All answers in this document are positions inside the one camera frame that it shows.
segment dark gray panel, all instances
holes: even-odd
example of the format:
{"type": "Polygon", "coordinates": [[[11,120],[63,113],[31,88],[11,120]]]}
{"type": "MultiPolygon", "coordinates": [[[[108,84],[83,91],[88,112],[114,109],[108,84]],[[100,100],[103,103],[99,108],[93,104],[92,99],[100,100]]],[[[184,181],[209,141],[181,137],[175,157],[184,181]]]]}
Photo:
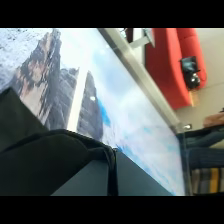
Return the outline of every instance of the dark gray panel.
{"type": "Polygon", "coordinates": [[[92,161],[52,196],[107,196],[108,165],[92,161]]]}
{"type": "Polygon", "coordinates": [[[119,196],[172,196],[126,155],[116,155],[119,196]]]}

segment white wall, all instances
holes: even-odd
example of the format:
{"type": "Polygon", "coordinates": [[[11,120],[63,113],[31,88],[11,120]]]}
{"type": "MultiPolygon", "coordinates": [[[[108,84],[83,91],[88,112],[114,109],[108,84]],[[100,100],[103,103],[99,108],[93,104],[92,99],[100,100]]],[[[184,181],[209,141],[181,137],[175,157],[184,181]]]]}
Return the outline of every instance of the white wall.
{"type": "Polygon", "coordinates": [[[224,107],[224,28],[196,28],[204,55],[207,84],[197,92],[198,105],[176,111],[193,129],[202,128],[203,119],[224,107]]]}

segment red couch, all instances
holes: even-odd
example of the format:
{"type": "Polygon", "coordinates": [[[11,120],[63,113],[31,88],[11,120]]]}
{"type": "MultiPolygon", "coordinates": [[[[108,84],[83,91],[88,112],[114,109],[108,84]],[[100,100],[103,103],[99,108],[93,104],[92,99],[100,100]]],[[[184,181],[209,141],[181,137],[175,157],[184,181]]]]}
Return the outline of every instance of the red couch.
{"type": "Polygon", "coordinates": [[[173,109],[191,105],[180,60],[196,56],[201,83],[206,84],[206,69],[194,28],[153,28],[155,48],[146,45],[145,66],[173,109]]]}

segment red chair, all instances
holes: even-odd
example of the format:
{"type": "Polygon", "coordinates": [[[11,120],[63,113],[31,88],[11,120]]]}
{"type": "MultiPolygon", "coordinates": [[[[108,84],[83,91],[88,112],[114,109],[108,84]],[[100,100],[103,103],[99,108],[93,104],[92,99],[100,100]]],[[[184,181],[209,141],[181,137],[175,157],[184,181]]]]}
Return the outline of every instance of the red chair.
{"type": "Polygon", "coordinates": [[[155,48],[147,44],[145,51],[146,69],[173,109],[191,105],[181,71],[182,58],[196,56],[201,70],[198,74],[202,80],[200,87],[206,81],[205,66],[195,30],[184,29],[153,28],[155,48]]]}

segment computer screen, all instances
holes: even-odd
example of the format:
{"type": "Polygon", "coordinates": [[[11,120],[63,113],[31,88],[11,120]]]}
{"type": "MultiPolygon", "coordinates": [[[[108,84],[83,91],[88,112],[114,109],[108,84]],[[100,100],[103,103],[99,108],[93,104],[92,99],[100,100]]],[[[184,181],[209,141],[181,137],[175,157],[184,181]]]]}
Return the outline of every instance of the computer screen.
{"type": "Polygon", "coordinates": [[[118,148],[173,195],[185,195],[180,146],[95,29],[2,28],[1,89],[11,85],[50,130],[118,148]]]}

